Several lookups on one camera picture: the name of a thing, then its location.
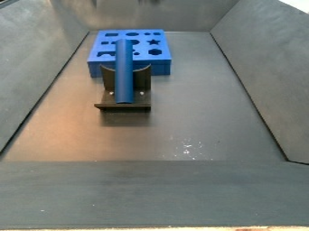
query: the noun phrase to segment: dark blue cylinder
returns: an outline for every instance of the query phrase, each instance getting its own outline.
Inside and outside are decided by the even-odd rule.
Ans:
[[[116,41],[116,104],[132,103],[132,44],[129,40]]]

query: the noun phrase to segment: star-shaped hole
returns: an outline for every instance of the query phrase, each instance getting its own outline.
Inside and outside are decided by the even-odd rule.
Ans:
[[[147,42],[150,42],[150,45],[158,45],[160,41],[159,40],[150,40]]]

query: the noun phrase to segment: blue shape sorter block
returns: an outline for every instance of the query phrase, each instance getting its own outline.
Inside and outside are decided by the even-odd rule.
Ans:
[[[100,64],[115,69],[116,40],[132,42],[132,68],[142,69],[151,64],[151,74],[168,75],[171,57],[163,30],[99,31],[88,57],[91,76],[101,77]]]

